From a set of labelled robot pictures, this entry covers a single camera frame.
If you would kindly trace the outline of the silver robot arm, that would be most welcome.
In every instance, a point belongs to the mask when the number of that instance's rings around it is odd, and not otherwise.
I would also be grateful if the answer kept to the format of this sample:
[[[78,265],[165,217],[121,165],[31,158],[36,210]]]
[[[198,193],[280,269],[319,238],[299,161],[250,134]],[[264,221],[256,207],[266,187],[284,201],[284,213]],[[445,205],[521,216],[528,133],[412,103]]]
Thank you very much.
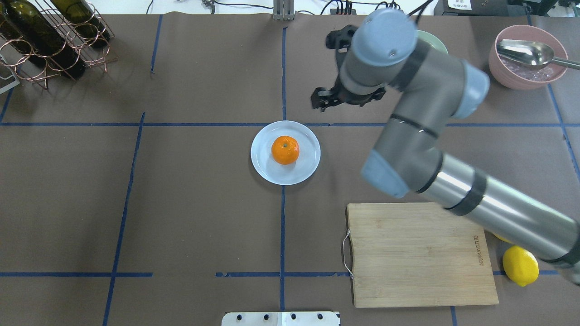
[[[451,120],[472,115],[490,78],[465,60],[436,50],[416,23],[396,9],[379,9],[360,24],[332,30],[333,87],[316,88],[313,109],[364,106],[388,89],[400,95],[361,168],[373,187],[393,197],[416,193],[523,247],[579,285],[579,220],[522,192],[452,150]]]

